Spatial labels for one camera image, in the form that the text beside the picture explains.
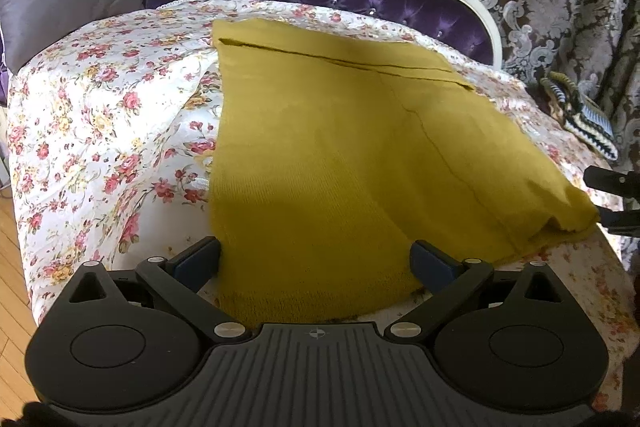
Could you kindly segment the striped crochet blanket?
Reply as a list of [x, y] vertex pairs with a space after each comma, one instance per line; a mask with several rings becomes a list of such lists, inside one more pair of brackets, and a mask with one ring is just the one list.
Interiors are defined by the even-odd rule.
[[538, 80], [547, 98], [550, 115], [609, 162], [618, 161], [611, 121], [578, 84], [560, 72], [548, 72]]

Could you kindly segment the floral bedspread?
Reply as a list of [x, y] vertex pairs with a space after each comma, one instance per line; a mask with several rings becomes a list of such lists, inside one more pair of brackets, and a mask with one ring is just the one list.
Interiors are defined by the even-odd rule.
[[306, 4], [182, 0], [92, 22], [10, 82], [8, 142], [26, 288], [41, 322], [81, 263], [131, 269], [210, 232], [222, 113], [214, 20], [277, 20], [442, 54], [575, 185], [598, 156], [544, 115], [520, 80], [395, 23]]

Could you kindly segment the mustard yellow knit sweater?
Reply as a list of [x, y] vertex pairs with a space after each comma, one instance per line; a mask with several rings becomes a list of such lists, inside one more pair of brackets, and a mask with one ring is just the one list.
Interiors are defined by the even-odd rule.
[[511, 262], [596, 229], [589, 196], [438, 53], [274, 20], [217, 20], [209, 182], [221, 309], [346, 319], [419, 287], [419, 239]]

